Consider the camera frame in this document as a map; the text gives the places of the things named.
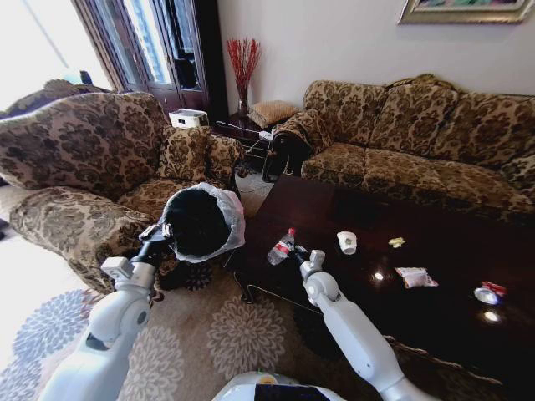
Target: wall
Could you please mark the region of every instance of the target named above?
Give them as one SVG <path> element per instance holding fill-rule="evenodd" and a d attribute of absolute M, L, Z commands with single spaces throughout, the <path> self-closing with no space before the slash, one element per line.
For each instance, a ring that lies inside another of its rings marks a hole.
<path fill-rule="evenodd" d="M 256 38 L 250 103 L 303 105 L 314 79 L 383 84 L 432 72 L 463 88 L 535 94 L 535 16 L 520 25 L 397 25 L 405 0 L 218 0 L 222 40 Z M 237 92 L 225 51 L 229 110 Z"/>

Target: white plastic bag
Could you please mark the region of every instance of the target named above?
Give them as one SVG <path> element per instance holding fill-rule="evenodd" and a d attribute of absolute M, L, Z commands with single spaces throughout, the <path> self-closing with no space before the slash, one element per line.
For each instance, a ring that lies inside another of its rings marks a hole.
<path fill-rule="evenodd" d="M 202 261 L 207 261 L 212 259 L 214 256 L 221 255 L 226 251 L 231 249 L 238 248 L 245 244 L 245 217 L 243 216 L 243 206 L 237 195 L 230 190 L 220 190 L 213 185 L 210 185 L 206 182 L 190 186 L 183 190 L 176 192 L 171 198 L 167 200 L 166 207 L 162 213 L 163 216 L 167 214 L 169 205 L 171 202 L 183 191 L 185 190 L 204 190 L 209 195 L 212 195 L 216 198 L 217 207 L 221 210 L 225 222 L 227 223 L 228 228 L 230 229 L 230 234 L 228 235 L 227 242 L 217 251 L 211 253 L 210 255 L 205 256 L 193 256 L 193 255 L 184 255 L 176 249 L 176 243 L 173 242 L 171 249 L 175 252 L 176 258 L 179 261 L 189 261 L 191 263 L 200 263 Z"/>

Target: floor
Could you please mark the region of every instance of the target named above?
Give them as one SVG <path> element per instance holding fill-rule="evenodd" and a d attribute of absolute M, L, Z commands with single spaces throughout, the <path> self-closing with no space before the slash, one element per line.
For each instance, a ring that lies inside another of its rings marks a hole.
<path fill-rule="evenodd" d="M 259 174 L 237 178 L 247 217 L 271 186 Z M 0 241 L 0 399 L 35 400 L 87 327 L 94 300 L 63 259 L 12 231 Z M 261 296 L 240 300 L 232 276 L 216 263 L 193 265 L 183 287 L 151 309 L 130 353 L 120 400 L 208 400 L 234 375 L 286 374 L 331 388 L 346 399 L 380 399 L 341 355 L 319 315 Z M 389 338 L 400 366 L 418 386 L 444 400 L 506 399 L 495 383 L 437 361 Z"/>

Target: paper cup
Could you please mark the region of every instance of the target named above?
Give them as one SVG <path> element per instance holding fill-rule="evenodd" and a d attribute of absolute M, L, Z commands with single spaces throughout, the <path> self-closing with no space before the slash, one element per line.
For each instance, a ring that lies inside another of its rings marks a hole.
<path fill-rule="evenodd" d="M 345 255 L 353 255 L 357 251 L 357 236 L 353 232 L 341 231 L 336 236 Z"/>

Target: white box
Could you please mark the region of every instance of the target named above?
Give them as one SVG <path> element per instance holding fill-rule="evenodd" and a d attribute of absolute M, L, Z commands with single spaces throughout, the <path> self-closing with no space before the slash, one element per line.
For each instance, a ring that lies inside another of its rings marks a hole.
<path fill-rule="evenodd" d="M 178 109 L 169 113 L 171 125 L 176 128 L 195 128 L 209 125 L 206 111 Z"/>

